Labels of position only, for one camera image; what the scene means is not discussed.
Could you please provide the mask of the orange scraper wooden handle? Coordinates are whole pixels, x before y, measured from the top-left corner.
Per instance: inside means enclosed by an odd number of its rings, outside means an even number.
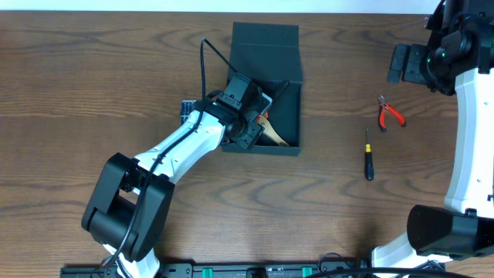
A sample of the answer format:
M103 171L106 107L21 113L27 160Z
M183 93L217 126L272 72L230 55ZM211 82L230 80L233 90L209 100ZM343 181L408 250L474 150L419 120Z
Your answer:
M260 114L255 122L264 128L263 134L267 136L271 141L273 141L278 146L288 147L289 144L283 140L278 133L275 131L268 119L268 113Z

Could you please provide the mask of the clear blue precision screwdriver case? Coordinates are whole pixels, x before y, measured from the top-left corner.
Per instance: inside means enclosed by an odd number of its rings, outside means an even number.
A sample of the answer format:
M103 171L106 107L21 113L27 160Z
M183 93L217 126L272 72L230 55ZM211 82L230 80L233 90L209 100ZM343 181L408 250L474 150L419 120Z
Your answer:
M181 118L181 124L184 124L190 113L195 109L195 100L183 100L181 102L181 109L180 109L180 118Z

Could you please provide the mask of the black handled claw hammer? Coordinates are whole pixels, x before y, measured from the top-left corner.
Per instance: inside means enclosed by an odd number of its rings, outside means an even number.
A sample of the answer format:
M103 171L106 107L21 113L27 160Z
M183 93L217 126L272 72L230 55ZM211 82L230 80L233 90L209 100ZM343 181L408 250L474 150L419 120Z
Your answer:
M279 83L272 93L272 101L275 102L283 94L283 92L287 89L289 85L290 82L288 80L284 80L281 83Z

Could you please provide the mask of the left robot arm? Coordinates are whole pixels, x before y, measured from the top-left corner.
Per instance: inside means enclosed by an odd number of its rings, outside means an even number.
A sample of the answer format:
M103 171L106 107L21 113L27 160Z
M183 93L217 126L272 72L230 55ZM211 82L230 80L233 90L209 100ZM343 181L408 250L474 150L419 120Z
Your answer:
M148 151L114 154L103 166L81 226L110 255L122 277L154 277L160 262L154 245L167 218L175 185L204 155L232 142L249 149L264 131L256 123L272 105L257 82L236 73L225 90L194 103L182 125Z

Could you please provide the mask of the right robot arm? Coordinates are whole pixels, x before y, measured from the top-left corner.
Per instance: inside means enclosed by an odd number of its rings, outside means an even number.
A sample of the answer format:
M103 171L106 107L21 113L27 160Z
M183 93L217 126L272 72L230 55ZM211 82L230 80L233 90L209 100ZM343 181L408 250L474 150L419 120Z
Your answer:
M441 207L414 206L405 232L371 252L374 277L420 277L493 253L493 0L441 0L426 45L395 47L387 79L454 96L455 160Z

